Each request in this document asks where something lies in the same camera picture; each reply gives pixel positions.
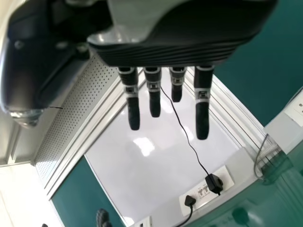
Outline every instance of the wall socket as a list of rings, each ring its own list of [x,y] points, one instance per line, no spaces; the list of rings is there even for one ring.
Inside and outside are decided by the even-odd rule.
[[[221,194],[234,186],[234,182],[226,166],[222,166],[220,169],[215,171],[214,175],[218,176],[223,181],[223,191]],[[197,184],[195,187],[179,197],[179,203],[184,217],[190,214],[190,207],[184,205],[185,197],[187,195],[190,195],[196,199],[196,203],[193,205],[193,211],[199,209],[211,200],[218,197],[217,194],[208,189],[206,181],[203,180],[201,183]]]
[[[150,216],[144,218],[141,221],[138,221],[134,227],[152,227],[152,219]]]
[[[303,127],[303,91],[285,108],[284,113]]]

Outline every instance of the robotic hand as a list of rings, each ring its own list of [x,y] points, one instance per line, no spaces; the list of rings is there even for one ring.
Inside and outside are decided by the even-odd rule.
[[[208,136],[212,75],[262,28],[277,0],[29,0],[9,20],[1,55],[1,106],[23,126],[89,59],[88,46],[118,67],[129,122],[140,127],[138,75],[144,67],[153,117],[160,115],[161,67],[170,67],[179,102],[186,67],[195,66],[196,133]]]

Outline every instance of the green wall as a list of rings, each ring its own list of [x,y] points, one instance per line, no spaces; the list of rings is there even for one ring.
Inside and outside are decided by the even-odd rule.
[[[303,85],[303,0],[280,0],[261,33],[215,75],[265,126]]]
[[[52,201],[65,227],[95,227],[100,208],[109,212],[114,227],[125,227],[85,157],[65,178]]]

